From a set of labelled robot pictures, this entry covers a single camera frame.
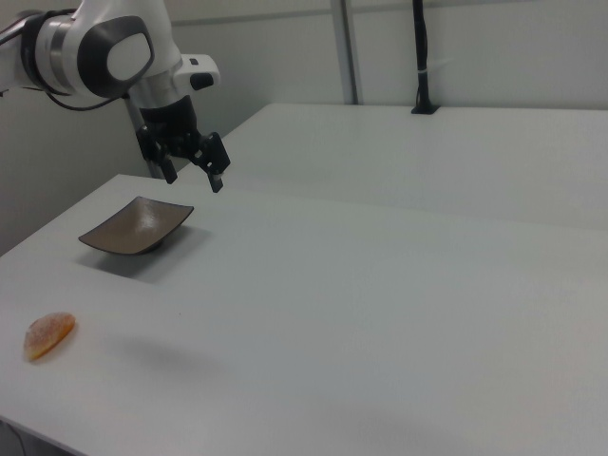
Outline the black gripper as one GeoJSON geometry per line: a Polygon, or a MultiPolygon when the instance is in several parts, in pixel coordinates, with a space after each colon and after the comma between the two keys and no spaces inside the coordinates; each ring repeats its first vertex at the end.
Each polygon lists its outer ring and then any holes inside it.
{"type": "Polygon", "coordinates": [[[145,125],[136,131],[142,157],[153,179],[163,179],[172,184],[177,171],[169,155],[189,158],[190,162],[205,172],[211,190],[218,193],[223,188],[222,176],[231,160],[220,135],[207,136],[198,132],[197,116],[190,96],[164,107],[141,108],[145,125]]]}

